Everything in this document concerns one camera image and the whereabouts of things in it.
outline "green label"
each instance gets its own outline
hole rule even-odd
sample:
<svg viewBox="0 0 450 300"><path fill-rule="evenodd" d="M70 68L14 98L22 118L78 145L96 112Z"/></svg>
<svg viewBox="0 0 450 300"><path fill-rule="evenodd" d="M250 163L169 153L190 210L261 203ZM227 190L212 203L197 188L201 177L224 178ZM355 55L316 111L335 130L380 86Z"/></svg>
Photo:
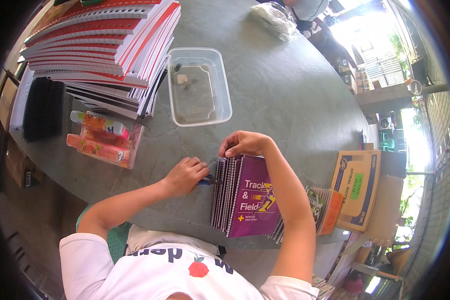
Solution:
<svg viewBox="0 0 450 300"><path fill-rule="evenodd" d="M350 194L350 200L358 200L360 195L360 189L362 188L363 173L355 174L353 180L352 193Z"/></svg>

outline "spiral notebook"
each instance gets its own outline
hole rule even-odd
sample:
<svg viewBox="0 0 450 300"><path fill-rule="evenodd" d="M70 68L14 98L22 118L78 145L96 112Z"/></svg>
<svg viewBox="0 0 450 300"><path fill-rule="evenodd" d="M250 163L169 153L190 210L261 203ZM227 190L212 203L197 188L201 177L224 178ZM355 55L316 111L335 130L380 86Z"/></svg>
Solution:
<svg viewBox="0 0 450 300"><path fill-rule="evenodd" d="M312 210L317 235L332 233L342 207L343 195L333 189L313 187L310 182L305 185L305 191ZM284 222L282 216L279 215L274 231L267 236L280 244L283 240L283 234Z"/></svg>
<svg viewBox="0 0 450 300"><path fill-rule="evenodd" d="M20 53L34 77L64 82L91 111L152 116L180 14L173 0L69 1L45 14Z"/></svg>
<svg viewBox="0 0 450 300"><path fill-rule="evenodd" d="M263 157L237 155L217 163L211 224L227 237L271 234L278 206Z"/></svg>

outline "white t-shirt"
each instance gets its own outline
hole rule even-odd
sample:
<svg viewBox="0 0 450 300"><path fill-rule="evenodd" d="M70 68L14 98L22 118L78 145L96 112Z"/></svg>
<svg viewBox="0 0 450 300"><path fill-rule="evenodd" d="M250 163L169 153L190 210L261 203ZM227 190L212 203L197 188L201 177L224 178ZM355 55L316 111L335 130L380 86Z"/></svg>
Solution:
<svg viewBox="0 0 450 300"><path fill-rule="evenodd" d="M313 21L323 13L329 4L329 0L301 0L293 6L297 17L302 21Z"/></svg>
<svg viewBox="0 0 450 300"><path fill-rule="evenodd" d="M102 237L75 233L60 241L60 260L67 300L165 300L178 292L193 300L314 300L319 291L284 276L268 277L258 291L224 261L186 244L156 244L114 265Z"/></svg>

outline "red rose print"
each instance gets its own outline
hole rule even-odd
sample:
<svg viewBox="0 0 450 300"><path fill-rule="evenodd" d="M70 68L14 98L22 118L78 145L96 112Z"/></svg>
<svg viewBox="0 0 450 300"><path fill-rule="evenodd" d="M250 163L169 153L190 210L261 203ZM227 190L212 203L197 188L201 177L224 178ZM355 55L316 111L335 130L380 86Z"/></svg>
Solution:
<svg viewBox="0 0 450 300"><path fill-rule="evenodd" d="M193 260L194 262L192 262L190 267L188 267L190 276L200 278L205 277L205 275L207 275L210 270L207 268L207 265L202 262L204 260L204 257L193 258Z"/></svg>

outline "hand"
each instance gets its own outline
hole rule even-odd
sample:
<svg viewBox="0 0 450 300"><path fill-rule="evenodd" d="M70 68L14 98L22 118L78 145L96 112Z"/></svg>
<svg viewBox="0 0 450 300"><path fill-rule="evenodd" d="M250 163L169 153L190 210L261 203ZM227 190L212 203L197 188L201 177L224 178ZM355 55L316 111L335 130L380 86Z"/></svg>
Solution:
<svg viewBox="0 0 450 300"><path fill-rule="evenodd" d="M192 191L195 185L210 174L207 163L200 159L186 157L182 159L168 175L161 180L170 197L184 196Z"/></svg>
<svg viewBox="0 0 450 300"><path fill-rule="evenodd" d="M263 155L265 148L274 144L274 141L268 135L239 130L223 140L218 150L218 156L221 158L231 158L239 153Z"/></svg>

